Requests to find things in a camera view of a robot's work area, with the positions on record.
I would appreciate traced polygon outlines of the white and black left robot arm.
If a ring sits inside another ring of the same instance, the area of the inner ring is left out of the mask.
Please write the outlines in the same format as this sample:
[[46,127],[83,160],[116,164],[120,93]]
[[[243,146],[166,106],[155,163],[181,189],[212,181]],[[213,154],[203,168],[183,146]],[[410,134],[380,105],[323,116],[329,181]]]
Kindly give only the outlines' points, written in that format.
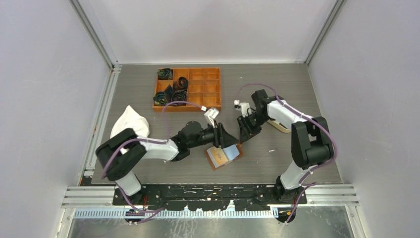
[[212,144],[216,148],[234,148],[239,140],[229,134],[223,124],[208,124],[203,128],[197,121],[190,121],[167,139],[138,136],[134,129],[126,128],[100,145],[95,154],[103,167],[103,177],[113,181],[133,205],[144,200],[140,180],[132,171],[141,159],[180,161],[190,155],[195,147]]

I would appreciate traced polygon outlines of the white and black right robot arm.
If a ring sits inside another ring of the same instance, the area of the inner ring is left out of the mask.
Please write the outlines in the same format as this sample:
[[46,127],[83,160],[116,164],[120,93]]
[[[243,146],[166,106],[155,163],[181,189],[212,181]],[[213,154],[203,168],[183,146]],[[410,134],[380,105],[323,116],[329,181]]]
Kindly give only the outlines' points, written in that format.
[[252,94],[255,108],[249,103],[234,101],[234,108],[240,110],[237,118],[240,129],[240,143],[249,141],[262,130],[268,121],[276,121],[291,131],[292,162],[275,182],[274,196],[286,204],[302,189],[306,177],[316,168],[330,163],[336,156],[327,121],[323,117],[311,117],[290,106],[283,98],[268,96],[265,90]]

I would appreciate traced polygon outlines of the brown leather card holder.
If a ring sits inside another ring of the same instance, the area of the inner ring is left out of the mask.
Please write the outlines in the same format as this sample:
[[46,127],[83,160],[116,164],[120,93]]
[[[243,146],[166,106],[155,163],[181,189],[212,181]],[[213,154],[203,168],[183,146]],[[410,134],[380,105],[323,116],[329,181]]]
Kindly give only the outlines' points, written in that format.
[[238,143],[224,149],[211,147],[205,151],[205,156],[211,168],[215,171],[243,156],[242,144]]

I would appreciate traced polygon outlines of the beige oval tray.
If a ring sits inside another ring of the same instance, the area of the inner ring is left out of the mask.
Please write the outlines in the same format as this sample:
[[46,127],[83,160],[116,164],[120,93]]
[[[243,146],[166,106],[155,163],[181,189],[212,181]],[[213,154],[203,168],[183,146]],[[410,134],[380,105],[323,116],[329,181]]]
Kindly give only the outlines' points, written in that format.
[[268,120],[267,123],[282,133],[286,133],[286,134],[291,133],[291,129],[286,128],[285,126],[283,126],[280,122],[276,120]]

